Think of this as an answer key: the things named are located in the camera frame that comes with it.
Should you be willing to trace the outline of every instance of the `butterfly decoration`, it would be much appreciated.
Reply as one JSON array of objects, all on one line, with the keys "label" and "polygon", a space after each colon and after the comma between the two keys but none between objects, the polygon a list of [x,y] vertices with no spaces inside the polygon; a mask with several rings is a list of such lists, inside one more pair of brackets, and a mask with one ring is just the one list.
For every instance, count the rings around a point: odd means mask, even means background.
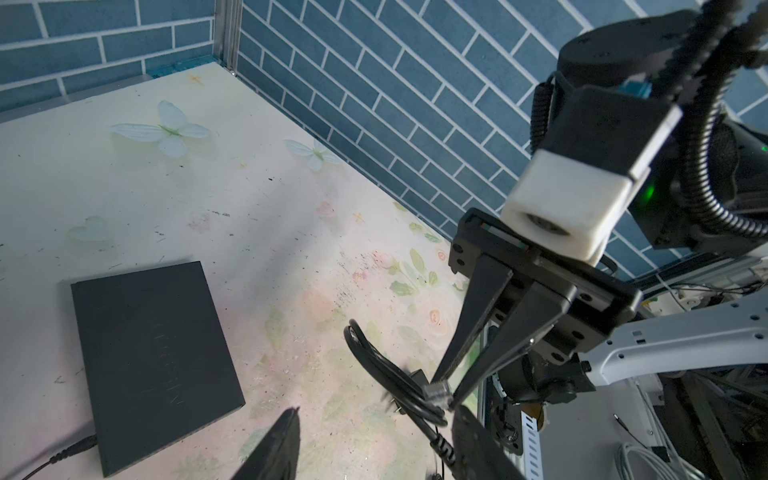
[{"label": "butterfly decoration", "polygon": [[313,172],[318,172],[320,171],[320,168],[323,168],[323,161],[334,165],[342,163],[341,158],[338,158],[336,155],[331,153],[331,151],[328,150],[328,147],[321,144],[317,140],[315,140],[313,148],[309,148],[306,145],[302,145],[299,142],[293,140],[286,140],[285,142],[288,148],[294,154],[299,155],[300,157],[304,157],[306,164]]},{"label": "butterfly decoration", "polygon": [[189,123],[184,112],[169,101],[157,104],[157,113],[159,125],[117,124],[112,126],[112,131],[131,140],[157,142],[157,148],[171,158],[181,158],[187,153],[182,137],[205,138],[210,134],[207,128]]}]

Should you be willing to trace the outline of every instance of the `metal frame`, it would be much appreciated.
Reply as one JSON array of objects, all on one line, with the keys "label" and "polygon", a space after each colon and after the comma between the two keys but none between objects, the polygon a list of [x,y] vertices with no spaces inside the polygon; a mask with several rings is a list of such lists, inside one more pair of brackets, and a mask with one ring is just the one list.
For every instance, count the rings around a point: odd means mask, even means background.
[{"label": "metal frame", "polygon": [[243,0],[216,0],[214,57],[233,73],[237,70],[237,51],[240,48],[242,21]]},{"label": "metal frame", "polygon": [[647,373],[768,362],[768,289],[731,303],[625,323],[580,355],[595,386]]}]

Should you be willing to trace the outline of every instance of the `blue brick wall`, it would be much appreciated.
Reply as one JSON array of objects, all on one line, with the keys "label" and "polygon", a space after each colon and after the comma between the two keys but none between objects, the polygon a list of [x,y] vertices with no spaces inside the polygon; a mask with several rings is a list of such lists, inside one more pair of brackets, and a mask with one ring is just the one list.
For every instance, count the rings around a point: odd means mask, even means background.
[{"label": "blue brick wall", "polygon": [[0,111],[211,55],[215,0],[6,0]]}]

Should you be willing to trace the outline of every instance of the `table surface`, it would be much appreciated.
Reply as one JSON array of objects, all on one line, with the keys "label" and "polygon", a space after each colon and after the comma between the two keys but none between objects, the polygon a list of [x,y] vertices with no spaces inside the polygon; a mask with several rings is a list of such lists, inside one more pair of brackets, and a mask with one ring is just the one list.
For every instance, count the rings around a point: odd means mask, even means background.
[{"label": "table surface", "polygon": [[[111,131],[169,101],[206,138],[173,159]],[[299,478],[422,480],[435,458],[343,340],[435,370],[462,306],[449,243],[208,64],[0,124],[0,478],[94,431],[69,285],[199,260],[246,405],[115,478],[226,480],[289,406]],[[44,469],[101,478],[97,449]]]}]

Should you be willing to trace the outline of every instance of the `black router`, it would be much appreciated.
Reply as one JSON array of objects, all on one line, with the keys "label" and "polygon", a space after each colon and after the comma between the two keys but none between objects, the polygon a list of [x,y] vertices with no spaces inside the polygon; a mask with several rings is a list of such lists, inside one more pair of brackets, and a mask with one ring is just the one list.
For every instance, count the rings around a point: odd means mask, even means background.
[{"label": "black router", "polygon": [[71,288],[105,477],[245,405],[200,262]]}]

